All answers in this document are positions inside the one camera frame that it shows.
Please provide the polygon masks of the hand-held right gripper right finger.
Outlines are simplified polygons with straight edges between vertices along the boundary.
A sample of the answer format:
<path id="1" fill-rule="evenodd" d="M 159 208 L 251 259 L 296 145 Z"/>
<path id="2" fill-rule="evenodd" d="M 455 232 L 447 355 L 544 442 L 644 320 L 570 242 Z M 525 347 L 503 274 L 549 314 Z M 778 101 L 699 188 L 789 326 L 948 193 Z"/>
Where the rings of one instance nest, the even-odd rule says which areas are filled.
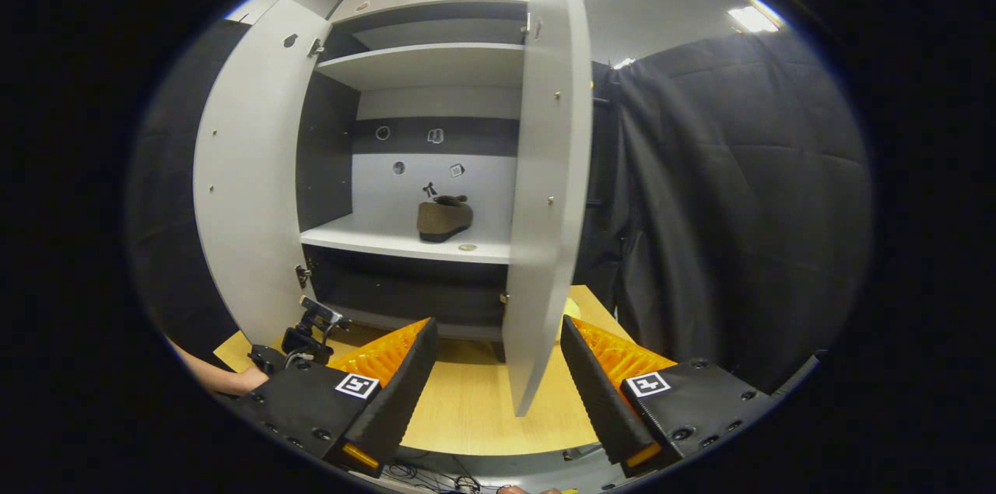
<path id="1" fill-rule="evenodd" d="M 777 403 L 708 359 L 672 362 L 569 314 L 559 348 L 608 461 L 629 478 L 715 447 Z"/>

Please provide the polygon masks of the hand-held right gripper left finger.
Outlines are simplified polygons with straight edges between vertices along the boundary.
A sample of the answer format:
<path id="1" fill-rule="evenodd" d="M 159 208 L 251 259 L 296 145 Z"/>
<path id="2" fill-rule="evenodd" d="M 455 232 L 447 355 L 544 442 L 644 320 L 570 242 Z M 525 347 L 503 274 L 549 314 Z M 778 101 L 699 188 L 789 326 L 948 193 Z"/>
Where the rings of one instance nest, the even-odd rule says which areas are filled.
<path id="1" fill-rule="evenodd" d="M 395 459 L 438 353 L 437 320 L 389 332 L 331 362 L 298 359 L 232 403 L 292 450 L 373 478 Z"/>

